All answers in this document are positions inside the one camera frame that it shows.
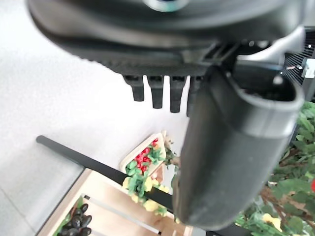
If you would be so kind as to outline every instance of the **black plastic housing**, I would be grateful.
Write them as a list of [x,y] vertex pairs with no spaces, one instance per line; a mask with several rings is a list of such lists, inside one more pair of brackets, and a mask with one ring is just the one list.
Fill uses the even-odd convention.
[[185,224],[211,231],[230,224],[288,145],[303,93],[265,70],[264,83],[243,74],[251,85],[220,68],[205,77],[190,114],[173,196],[175,215]]

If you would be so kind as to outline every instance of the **wooden crate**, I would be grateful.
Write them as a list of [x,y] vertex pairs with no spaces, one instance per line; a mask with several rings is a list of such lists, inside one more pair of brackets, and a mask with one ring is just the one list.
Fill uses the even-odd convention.
[[[58,205],[38,236],[52,236],[80,196],[89,204],[86,215],[91,215],[88,225],[94,236],[190,236],[192,227],[174,222],[174,216],[156,216],[134,203],[125,189],[107,177],[86,169]],[[142,222],[156,230],[155,233],[135,223]]]

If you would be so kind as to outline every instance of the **red tomato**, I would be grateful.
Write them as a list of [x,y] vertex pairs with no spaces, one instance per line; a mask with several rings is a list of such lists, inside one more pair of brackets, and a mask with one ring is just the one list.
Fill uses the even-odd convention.
[[311,188],[315,192],[315,179],[312,181]]
[[146,147],[146,149],[142,151],[142,153],[145,155],[149,154],[149,152],[150,152],[150,149],[148,147]]

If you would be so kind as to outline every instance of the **white floor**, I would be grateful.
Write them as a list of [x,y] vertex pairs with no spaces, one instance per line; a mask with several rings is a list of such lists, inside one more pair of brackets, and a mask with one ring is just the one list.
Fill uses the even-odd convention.
[[121,75],[71,56],[42,36],[23,0],[1,0],[0,235],[34,235],[81,171],[37,144],[38,135],[115,168],[162,129],[179,152],[187,98],[181,113],[171,114],[168,83],[166,78],[163,109],[152,109],[148,85],[145,102],[136,103]]

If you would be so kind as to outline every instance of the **green plant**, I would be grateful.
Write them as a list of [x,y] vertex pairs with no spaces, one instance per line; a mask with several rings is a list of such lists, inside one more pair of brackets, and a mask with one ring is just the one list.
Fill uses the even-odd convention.
[[254,236],[315,236],[314,220],[315,104],[306,102],[296,141],[287,148],[255,202],[235,222]]

